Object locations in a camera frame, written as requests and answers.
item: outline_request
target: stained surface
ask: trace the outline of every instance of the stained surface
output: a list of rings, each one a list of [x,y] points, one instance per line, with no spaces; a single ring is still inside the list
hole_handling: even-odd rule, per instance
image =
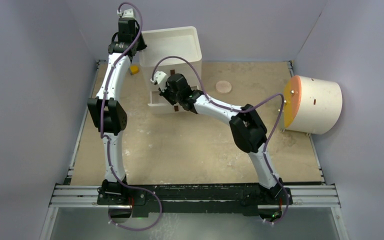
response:
[[[106,69],[106,65],[99,69],[93,96]],[[244,106],[282,92],[290,74],[285,62],[205,62],[202,78],[212,97]],[[220,80],[232,84],[231,93],[216,92],[215,84]],[[128,115],[122,151],[129,184],[257,182],[254,166],[234,144],[229,126],[191,112],[153,115],[141,73],[126,75],[121,96],[120,104]],[[275,98],[257,110],[269,131],[280,102],[280,97]],[[284,181],[321,180],[310,139],[304,133],[276,130],[268,151]],[[100,185],[104,172],[104,146],[87,116],[71,184]]]

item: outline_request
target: gray wall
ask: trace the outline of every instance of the gray wall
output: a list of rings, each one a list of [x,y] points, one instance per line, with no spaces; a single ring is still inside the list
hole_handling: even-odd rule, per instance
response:
[[[66,0],[95,59],[107,59],[119,0]],[[195,26],[206,61],[294,59],[327,0],[134,0],[144,30]]]
[[[294,69],[340,84],[341,116],[315,147],[351,239],[384,239],[384,1],[329,0]]]
[[[0,0],[0,239],[38,239],[95,61],[63,0]]]

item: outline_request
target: white storage box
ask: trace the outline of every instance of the white storage box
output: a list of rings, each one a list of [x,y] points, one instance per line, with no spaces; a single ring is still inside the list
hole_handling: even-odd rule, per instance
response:
[[[148,104],[154,114],[174,113],[175,107],[159,96],[158,86],[150,82],[155,65],[164,57],[178,56],[188,60],[201,77],[202,54],[197,29],[193,26],[142,32],[147,48],[139,52],[139,65],[145,85],[150,92]],[[183,74],[194,89],[201,89],[194,71],[182,60],[170,58],[158,66],[158,71],[170,75]]]

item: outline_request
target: purple cable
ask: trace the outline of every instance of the purple cable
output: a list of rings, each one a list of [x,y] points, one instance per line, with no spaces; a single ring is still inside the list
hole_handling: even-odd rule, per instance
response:
[[[282,93],[276,93],[272,96],[269,96],[268,98],[264,99],[262,102],[258,103],[257,105],[255,105],[254,107],[251,107],[250,109],[247,109],[247,110],[238,110],[238,109],[234,109],[234,108],[230,108],[230,107],[227,107],[227,106],[224,106],[224,105],[221,105],[221,104],[218,104],[214,101],[211,100],[210,96],[208,96],[207,94],[207,91],[205,90],[204,88],[204,83],[203,81],[201,80],[200,78],[200,75],[198,74],[197,70],[194,68],[194,66],[192,66],[192,64],[187,61],[186,59],[184,59],[183,57],[180,57],[180,56],[166,56],[164,57],[163,59],[161,59],[159,62],[157,62],[157,64],[155,65],[153,71],[152,71],[152,79],[154,79],[154,75],[155,75],[155,72],[157,71],[157,68],[158,66],[164,61],[164,60],[167,60],[167,59],[179,59],[179,60],[182,60],[183,62],[185,62],[187,65],[189,65],[189,67],[193,70],[193,72],[195,73],[196,75],[196,78],[198,79],[199,81],[199,85],[201,86],[201,89],[202,89],[202,92],[204,93],[204,96],[206,97],[206,99],[212,103],[213,105],[219,107],[219,108],[222,108],[222,109],[226,109],[226,110],[229,110],[229,111],[232,111],[232,112],[236,112],[236,113],[242,113],[242,114],[246,114],[246,113],[249,113],[257,108],[259,108],[261,105],[267,103],[268,101],[272,100],[273,98],[275,98],[276,96],[280,96],[282,98],[282,103],[280,105],[280,110],[279,110],[279,114],[277,115],[277,118],[276,118],[276,122],[274,123],[274,126],[273,126],[273,129],[271,130],[270,134],[268,135],[268,138],[267,138],[267,141],[265,142],[265,145],[263,147],[263,157],[264,157],[264,161],[265,161],[265,164],[267,165],[268,167],[268,170],[270,171],[270,173],[273,175],[274,179],[276,180],[277,184],[279,184],[279,186],[282,188],[282,191],[283,193],[285,194],[286,196],[286,207],[285,207],[285,210],[284,210],[284,213],[282,214],[282,216],[280,216],[280,218],[274,222],[272,222],[273,224],[275,223],[278,223],[280,222],[280,220],[282,220],[284,218],[284,216],[286,215],[286,213],[288,212],[288,208],[289,208],[289,197],[288,197],[288,192],[286,191],[286,188],[283,186],[283,184],[279,181],[279,179],[274,175],[274,171],[272,169],[272,167],[270,166],[269,164],[269,161],[267,160],[267,156],[266,156],[266,150],[267,150],[267,145],[269,144],[269,141],[270,139],[272,139],[272,136],[273,134],[275,133],[275,129],[276,127],[278,126],[279,124],[279,121],[281,119],[281,115],[282,115],[282,112],[283,112],[283,109],[284,109],[284,105],[285,105],[285,97]]]
[[[120,4],[120,6],[118,6],[118,11],[120,12],[121,11],[121,7],[123,5],[130,5],[132,6],[137,14],[139,15],[139,18],[140,18],[140,25],[139,25],[139,31],[136,35],[136,38],[133,40],[133,42],[128,46],[128,48],[115,60],[115,62],[112,63],[112,67],[111,69],[109,70],[109,73],[108,73],[108,77],[106,78],[106,82],[105,82],[105,87],[104,87],[104,90],[103,90],[103,99],[102,99],[102,105],[101,105],[101,109],[100,109],[100,138],[103,139],[103,138],[106,138],[108,139],[108,142],[106,143],[106,153],[107,153],[107,156],[108,156],[108,165],[110,166],[110,170],[111,170],[111,173],[112,175],[114,175],[115,179],[117,179],[117,181],[125,188],[128,188],[128,189],[136,189],[136,190],[141,190],[141,191],[146,191],[150,194],[152,194],[155,199],[157,200],[158,202],[158,205],[159,205],[159,214],[158,214],[158,218],[155,220],[155,222],[147,227],[143,227],[143,228],[133,228],[133,227],[128,227],[128,226],[124,226],[124,225],[121,225],[121,224],[118,224],[116,222],[114,222],[112,219],[111,219],[111,215],[110,215],[110,212],[108,212],[108,218],[109,218],[109,222],[113,225],[115,225],[116,227],[119,227],[119,228],[123,228],[123,229],[127,229],[127,230],[130,230],[130,231],[143,231],[143,230],[147,230],[147,229],[150,229],[152,228],[153,226],[155,226],[161,219],[162,215],[163,215],[163,206],[161,204],[161,201],[160,199],[158,198],[158,196],[146,189],[146,188],[142,188],[142,187],[137,187],[137,186],[129,186],[127,184],[125,184],[117,175],[116,175],[116,172],[114,171],[113,169],[113,164],[111,163],[111,156],[110,156],[110,145],[111,145],[111,138],[104,134],[104,107],[105,107],[105,100],[107,99],[107,91],[108,91],[108,85],[110,84],[110,78],[111,78],[111,75],[113,74],[113,71],[115,69],[115,66],[118,64],[118,62],[127,54],[127,52],[133,47],[133,45],[138,41],[141,33],[142,33],[142,14],[141,12],[139,11],[139,9],[133,5],[132,3],[130,2],[123,2]]]

